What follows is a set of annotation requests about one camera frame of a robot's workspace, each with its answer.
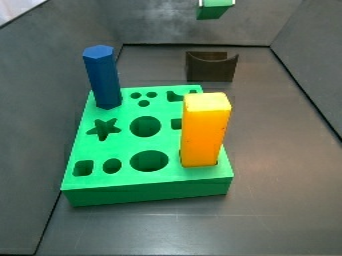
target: dark block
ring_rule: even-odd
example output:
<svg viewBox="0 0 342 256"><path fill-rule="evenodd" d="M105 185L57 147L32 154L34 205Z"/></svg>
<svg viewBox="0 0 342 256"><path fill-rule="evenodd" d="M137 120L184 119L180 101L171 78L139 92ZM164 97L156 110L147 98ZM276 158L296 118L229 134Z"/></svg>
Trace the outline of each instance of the dark block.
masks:
<svg viewBox="0 0 342 256"><path fill-rule="evenodd" d="M232 82L239 54L227 52L185 52L188 82Z"/></svg>

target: circular hole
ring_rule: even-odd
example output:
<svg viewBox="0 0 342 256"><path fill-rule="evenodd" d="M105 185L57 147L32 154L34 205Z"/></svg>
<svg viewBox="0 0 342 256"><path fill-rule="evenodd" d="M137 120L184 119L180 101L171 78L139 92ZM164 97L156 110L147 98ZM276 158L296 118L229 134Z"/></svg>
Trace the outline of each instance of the circular hole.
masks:
<svg viewBox="0 0 342 256"><path fill-rule="evenodd" d="M102 164L102 171L108 174L118 172L121 168L121 161L116 158L106 160Z"/></svg>
<svg viewBox="0 0 342 256"><path fill-rule="evenodd" d="M140 172L155 172L167 166L168 157L160 151L148 150L135 154L129 163L132 168Z"/></svg>
<svg viewBox="0 0 342 256"><path fill-rule="evenodd" d="M148 92L148 93L145 94L145 96L147 96L148 98L155 98L155 97L156 97L156 92Z"/></svg>
<svg viewBox="0 0 342 256"><path fill-rule="evenodd" d="M147 107L149 105L149 101L148 100L140 100L139 101L139 106L140 107Z"/></svg>
<svg viewBox="0 0 342 256"><path fill-rule="evenodd" d="M161 128L160 121L152 116L137 117L129 126L131 132L137 137L153 136Z"/></svg>
<svg viewBox="0 0 342 256"><path fill-rule="evenodd" d="M132 94L131 94L131 98L132 99L139 99L141 97L141 94L139 93L139 92L133 92Z"/></svg>

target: green shape sorter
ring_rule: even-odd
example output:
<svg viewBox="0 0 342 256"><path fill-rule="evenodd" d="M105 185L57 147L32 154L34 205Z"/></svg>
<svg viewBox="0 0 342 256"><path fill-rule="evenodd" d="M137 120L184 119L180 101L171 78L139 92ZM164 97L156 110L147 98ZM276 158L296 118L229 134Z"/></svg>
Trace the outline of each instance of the green shape sorter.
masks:
<svg viewBox="0 0 342 256"><path fill-rule="evenodd" d="M199 85L121 88L123 105L96 107L89 92L61 191L72 206L225 194L233 177L221 146L217 164L183 168L183 96Z"/></svg>

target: blue block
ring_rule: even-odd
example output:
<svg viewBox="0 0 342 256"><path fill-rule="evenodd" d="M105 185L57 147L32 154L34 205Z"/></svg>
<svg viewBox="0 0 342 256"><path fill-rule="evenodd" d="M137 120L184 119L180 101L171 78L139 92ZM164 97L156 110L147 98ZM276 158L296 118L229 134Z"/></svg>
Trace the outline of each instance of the blue block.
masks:
<svg viewBox="0 0 342 256"><path fill-rule="evenodd" d="M85 48L82 52L96 106L102 109L112 109L121 105L121 91L113 51L113 48L109 46L96 45Z"/></svg>

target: yellow block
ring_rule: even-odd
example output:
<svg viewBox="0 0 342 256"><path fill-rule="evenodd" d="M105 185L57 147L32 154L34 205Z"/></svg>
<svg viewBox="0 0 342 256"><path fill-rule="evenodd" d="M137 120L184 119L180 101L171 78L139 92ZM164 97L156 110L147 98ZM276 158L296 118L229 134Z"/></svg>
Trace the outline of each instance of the yellow block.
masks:
<svg viewBox="0 0 342 256"><path fill-rule="evenodd" d="M224 93L184 96L180 141L183 167L216 164L229 113L231 104Z"/></svg>

